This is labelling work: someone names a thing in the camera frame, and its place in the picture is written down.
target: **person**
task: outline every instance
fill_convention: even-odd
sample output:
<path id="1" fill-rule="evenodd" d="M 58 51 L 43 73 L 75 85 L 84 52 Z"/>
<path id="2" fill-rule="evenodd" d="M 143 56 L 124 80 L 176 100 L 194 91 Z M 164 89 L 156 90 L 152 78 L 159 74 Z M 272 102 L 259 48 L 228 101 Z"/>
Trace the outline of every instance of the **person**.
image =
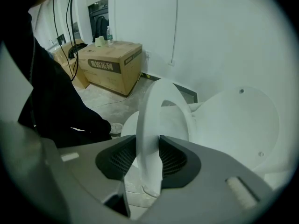
<path id="1" fill-rule="evenodd" d="M 28 10 L 45 0 L 14 1 L 9 9 L 5 9 L 2 21 L 6 23 L 2 24 L 1 39 L 33 86 L 19 123 L 35 129 L 41 137 L 53 140 L 57 147 L 110 140 L 109 122 L 84 105 L 61 65 L 51 59 L 34 37 Z"/>

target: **wall socket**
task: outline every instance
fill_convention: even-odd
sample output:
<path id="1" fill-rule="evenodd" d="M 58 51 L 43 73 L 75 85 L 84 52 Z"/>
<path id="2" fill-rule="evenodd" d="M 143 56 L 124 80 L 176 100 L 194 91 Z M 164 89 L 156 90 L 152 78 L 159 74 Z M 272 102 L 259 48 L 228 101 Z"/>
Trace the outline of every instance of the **wall socket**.
<path id="1" fill-rule="evenodd" d="M 146 59 L 150 59 L 151 58 L 151 51 L 146 50 L 145 51 L 145 57 L 146 57 Z"/>
<path id="2" fill-rule="evenodd" d="M 169 62 L 168 62 L 168 65 L 169 66 L 174 66 L 176 64 L 176 61 L 175 60 L 170 60 Z"/>

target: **wire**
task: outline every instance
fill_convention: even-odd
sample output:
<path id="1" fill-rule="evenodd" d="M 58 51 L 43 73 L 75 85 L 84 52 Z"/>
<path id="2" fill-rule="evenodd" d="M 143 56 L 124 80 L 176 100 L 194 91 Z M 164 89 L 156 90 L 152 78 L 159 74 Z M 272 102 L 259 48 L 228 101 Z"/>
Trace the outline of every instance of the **wire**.
<path id="1" fill-rule="evenodd" d="M 66 9 L 66 14 L 65 14 L 65 21 L 66 21 L 67 31 L 68 31 L 69 36 L 70 36 L 70 41 L 71 41 L 71 34 L 70 34 L 70 30 L 69 30 L 69 24 L 68 24 L 68 21 L 67 21 L 67 13 L 68 13 L 68 11 L 69 11 L 70 1 L 71 1 L 71 0 L 69 0 L 69 2 L 68 2 L 68 4 L 67 4 L 67 9 Z"/>
<path id="2" fill-rule="evenodd" d="M 171 55 L 171 63 L 173 62 L 173 56 L 174 56 L 174 49 L 176 44 L 176 38 L 177 38 L 177 26 L 178 26 L 178 0 L 176 0 L 176 23 L 174 27 L 174 37 L 173 37 L 173 47 L 172 47 L 172 55 Z"/>
<path id="3" fill-rule="evenodd" d="M 73 9 L 72 9 L 72 5 L 73 5 L 73 0 L 71 0 L 71 8 L 70 8 L 70 15 L 71 15 L 71 32 L 73 34 L 73 40 L 74 40 L 74 46 L 76 47 L 76 62 L 77 62 L 77 67 L 76 67 L 76 73 L 73 76 L 73 78 L 76 76 L 77 71 L 78 71 L 78 67 L 79 67 L 79 54 L 78 54 L 78 48 L 77 48 L 77 44 L 76 44 L 76 39 L 75 39 L 75 34 L 74 34 L 74 24 L 73 24 Z"/>
<path id="4" fill-rule="evenodd" d="M 59 35 L 58 35 L 57 27 L 56 27 L 55 9 L 54 9 L 54 0 L 53 0 L 53 17 L 54 17 L 54 25 L 55 25 L 55 30 L 56 30 L 56 34 L 57 34 L 57 40 L 58 40 Z M 62 52 L 64 53 L 64 56 L 65 56 L 65 58 L 66 58 L 66 60 L 67 60 L 67 63 L 68 63 L 68 65 L 69 65 L 70 73 L 71 73 L 71 76 L 72 76 L 71 81 L 73 81 L 73 80 L 74 80 L 74 76 L 73 76 L 73 73 L 72 73 L 72 71 L 71 71 L 71 66 L 70 66 L 70 63 L 69 63 L 69 58 L 66 56 L 64 50 L 62 49 L 62 46 L 61 46 L 60 42 L 58 42 L 58 43 L 59 43 L 59 45 L 60 45 L 60 48 L 61 48 Z"/>
<path id="5" fill-rule="evenodd" d="M 31 64 L 30 64 L 30 71 L 29 71 L 29 83 L 32 85 L 32 79 L 33 79 L 33 64 L 34 64 L 34 58 L 35 58 L 35 53 L 36 53 L 36 39 L 33 36 L 33 51 L 32 51 L 32 59 L 31 59 Z M 34 127 L 35 132 L 38 134 L 38 130 L 36 128 L 36 119 L 34 116 L 34 111 L 33 111 L 33 99 L 32 99 L 32 92 L 29 95 L 29 104 L 30 104 L 30 117 L 32 121 L 32 125 Z"/>
<path id="6" fill-rule="evenodd" d="M 70 41 L 71 41 L 71 34 L 70 34 L 70 30 L 69 30 L 69 24 L 68 24 L 68 22 L 67 22 L 67 13 L 68 13 L 68 11 L 69 11 L 70 1 L 71 1 L 71 0 L 69 0 L 69 2 L 68 2 L 68 4 L 67 4 L 67 9 L 66 9 L 66 14 L 65 14 L 65 20 L 66 20 L 67 31 L 69 32 Z"/>
<path id="7" fill-rule="evenodd" d="M 125 98 L 125 99 L 123 99 L 123 100 L 121 100 L 121 101 L 116 101 L 116 102 L 112 102 L 112 103 L 107 103 L 107 104 L 104 104 L 104 105 L 111 105 L 111 104 L 119 103 L 119 102 L 125 101 L 126 99 L 130 98 L 130 97 L 132 96 L 132 94 L 134 93 L 134 90 L 135 90 L 135 88 L 136 88 L 136 86 L 137 86 L 137 84 L 138 84 L 138 81 L 139 81 L 140 77 L 141 77 L 141 72 L 140 72 L 140 75 L 139 75 L 139 78 L 138 78 L 138 80 L 137 80 L 137 82 L 136 82 L 135 87 L 133 88 L 131 94 L 130 94 L 127 98 Z"/>

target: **toilet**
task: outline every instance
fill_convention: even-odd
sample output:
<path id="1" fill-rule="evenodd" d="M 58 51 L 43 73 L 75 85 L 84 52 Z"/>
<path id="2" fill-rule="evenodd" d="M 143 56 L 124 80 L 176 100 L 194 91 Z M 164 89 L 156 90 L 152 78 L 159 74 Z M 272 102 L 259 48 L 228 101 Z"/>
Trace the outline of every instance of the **toilet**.
<path id="1" fill-rule="evenodd" d="M 175 106 L 161 107 L 166 100 Z M 279 125 L 274 103 L 256 88 L 235 87 L 188 105 L 172 82 L 160 79 L 149 87 L 140 111 L 129 117 L 121 133 L 136 134 L 137 158 L 125 177 L 126 188 L 134 193 L 129 179 L 136 176 L 142 185 L 135 187 L 139 193 L 148 199 L 159 196 L 158 140 L 165 135 L 224 152 L 276 189 L 287 183 L 293 171 L 287 155 L 292 147 L 278 139 Z"/>

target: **black logo on box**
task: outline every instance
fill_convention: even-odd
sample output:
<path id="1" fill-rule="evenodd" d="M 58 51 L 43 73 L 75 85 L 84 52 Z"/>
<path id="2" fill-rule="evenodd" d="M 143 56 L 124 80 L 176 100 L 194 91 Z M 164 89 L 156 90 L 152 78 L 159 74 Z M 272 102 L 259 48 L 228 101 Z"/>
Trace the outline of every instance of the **black logo on box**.
<path id="1" fill-rule="evenodd" d="M 107 71 L 121 74 L 120 64 L 116 63 L 116 62 L 88 59 L 88 64 L 92 68 L 96 68 L 96 69 L 100 69 L 100 70 L 107 70 Z"/>
<path id="2" fill-rule="evenodd" d="M 131 55 L 130 57 L 128 57 L 127 59 L 125 59 L 125 65 L 129 64 L 132 60 L 134 60 L 136 58 L 136 56 L 138 56 L 139 54 L 142 53 L 142 50 L 139 50 L 137 52 L 135 52 L 133 55 Z"/>

